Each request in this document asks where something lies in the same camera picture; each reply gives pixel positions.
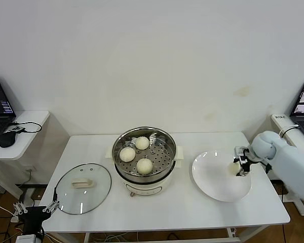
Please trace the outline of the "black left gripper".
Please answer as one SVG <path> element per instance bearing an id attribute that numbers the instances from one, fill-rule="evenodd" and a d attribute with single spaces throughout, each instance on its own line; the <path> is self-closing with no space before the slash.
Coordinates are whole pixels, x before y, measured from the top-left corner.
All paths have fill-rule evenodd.
<path id="1" fill-rule="evenodd" d="M 18 216 L 18 219 L 23 223 L 23 234 L 37 234 L 42 232 L 42 223 L 51 217 L 51 213 L 54 213 L 59 208 L 60 201 L 58 200 L 58 194 L 56 187 L 54 188 L 52 202 L 47 206 L 38 207 L 25 207 L 23 202 L 15 202 L 13 207 L 15 209 L 14 216 Z"/>

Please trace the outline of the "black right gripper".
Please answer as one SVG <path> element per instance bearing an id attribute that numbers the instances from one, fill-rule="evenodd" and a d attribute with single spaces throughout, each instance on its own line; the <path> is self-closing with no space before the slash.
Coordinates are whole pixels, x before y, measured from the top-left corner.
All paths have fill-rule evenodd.
<path id="1" fill-rule="evenodd" d="M 240 157 L 235 157 L 233 163 L 241 164 L 241 170 L 236 174 L 236 176 L 244 177 L 250 172 L 252 161 L 248 158 L 245 151 Z"/>

